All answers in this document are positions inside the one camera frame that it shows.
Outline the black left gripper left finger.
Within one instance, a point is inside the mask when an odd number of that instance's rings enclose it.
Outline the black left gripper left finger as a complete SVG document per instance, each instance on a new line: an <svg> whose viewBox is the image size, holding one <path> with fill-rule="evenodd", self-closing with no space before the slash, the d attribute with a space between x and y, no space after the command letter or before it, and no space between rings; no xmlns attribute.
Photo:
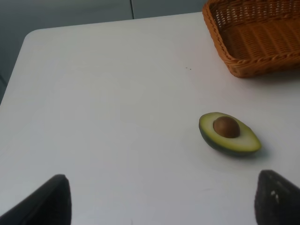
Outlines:
<svg viewBox="0 0 300 225"><path fill-rule="evenodd" d="M31 195L1 215L2 225L70 225L69 180L57 174Z"/></svg>

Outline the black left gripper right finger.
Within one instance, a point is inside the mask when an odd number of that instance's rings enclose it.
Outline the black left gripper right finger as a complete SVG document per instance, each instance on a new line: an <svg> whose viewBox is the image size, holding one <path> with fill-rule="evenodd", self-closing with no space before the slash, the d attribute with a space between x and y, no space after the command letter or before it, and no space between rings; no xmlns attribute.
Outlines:
<svg viewBox="0 0 300 225"><path fill-rule="evenodd" d="M273 170L258 175L254 200L259 225L298 225L300 188Z"/></svg>

